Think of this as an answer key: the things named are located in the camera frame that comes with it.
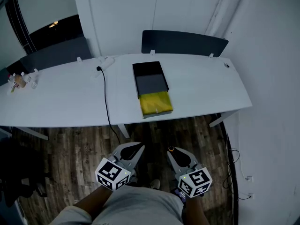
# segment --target desk leg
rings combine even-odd
[[[4,130],[4,129],[2,129],[2,128],[0,128],[0,132],[6,134],[6,135],[9,136],[9,137],[12,137],[12,136],[13,136],[10,132],[8,132],[8,131],[6,131],[6,130]]]
[[[225,118],[230,117],[231,115],[233,115],[234,113],[236,113],[238,111],[239,110],[234,110],[234,111],[230,111],[230,112],[223,112],[223,113],[221,113],[221,117],[220,118],[218,118],[218,119],[216,119],[216,120],[214,120],[213,122],[210,123],[210,128],[218,125],[220,122],[223,122],[223,120]]]
[[[128,131],[126,130],[126,127],[124,124],[118,124],[119,129],[121,130],[122,134],[124,135],[125,138],[130,138]]]
[[[40,134],[36,131],[33,131],[32,129],[29,129],[28,127],[16,127],[16,128],[22,130],[25,133],[29,133],[31,135],[34,135],[35,137],[38,137],[38,138],[41,138],[41,139],[44,139],[44,140],[49,140],[49,137],[47,137],[43,134]]]

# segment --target white desk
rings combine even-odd
[[[132,64],[159,61],[169,86],[174,111],[143,119],[137,99]],[[104,81],[91,78],[98,59],[71,62],[42,70],[38,86],[7,95],[0,87],[0,126],[84,127],[108,125]],[[129,54],[115,57],[105,70],[106,95],[112,124],[124,124],[225,113],[211,126],[242,108],[252,106],[247,91],[229,59],[183,54]]]

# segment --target sneaker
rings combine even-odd
[[[151,189],[157,189],[157,190],[159,190],[159,188],[160,188],[160,180],[159,180],[159,179],[154,179],[154,180],[150,183],[150,188],[151,188]]]
[[[129,182],[137,183],[137,177],[136,176],[131,176],[130,179],[129,179]]]

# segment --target dark gray desk divider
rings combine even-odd
[[[6,84],[8,82],[8,75],[9,75],[9,72],[6,69],[6,67],[4,69],[0,70],[0,86]]]
[[[92,58],[85,37],[78,37],[62,43],[43,48],[20,59],[29,73],[34,69],[42,70],[57,65]]]
[[[228,40],[201,34],[163,30],[142,32],[142,53],[177,53],[219,57]]]

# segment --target black power cable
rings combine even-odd
[[[104,78],[104,100],[105,100],[105,106],[106,106],[106,113],[107,113],[108,124],[109,124],[109,127],[111,128],[111,130],[113,131],[113,133],[116,134],[116,136],[118,138],[118,141],[119,141],[119,144],[121,144],[120,143],[120,139],[119,139],[117,133],[114,131],[114,129],[113,129],[112,125],[111,125],[111,121],[109,120],[108,108],[107,108],[107,102],[106,102],[106,81],[105,81],[104,72],[103,72],[103,70],[102,70],[102,68],[100,66],[97,67],[97,71],[101,71],[102,75],[103,75],[103,78]]]
[[[239,158],[240,158],[240,152],[237,150],[237,149],[229,149],[229,151],[231,152],[231,154],[234,152],[234,151],[236,151],[236,152],[238,152],[239,153],[239,156],[238,156],[238,158],[235,160],[235,161],[233,161],[233,163],[235,164],[238,160],[239,160]],[[228,174],[228,176],[225,178],[225,180],[224,180],[224,182],[223,182],[223,184],[222,184],[222,186],[223,186],[223,188],[225,188],[225,189],[229,189],[229,191],[234,195],[234,193],[232,192],[232,190],[231,190],[231,185],[232,185],[232,179],[231,179],[231,183],[229,184],[229,178],[231,178],[231,174],[232,174],[232,172],[231,172],[231,167],[230,167],[230,164],[229,163],[227,163],[228,164],[228,166],[229,166],[229,170],[230,170],[230,172],[229,172],[229,174]],[[240,199],[240,200],[247,200],[247,199],[249,199],[249,198],[251,198],[252,196],[249,196],[248,198],[238,198],[238,199]]]

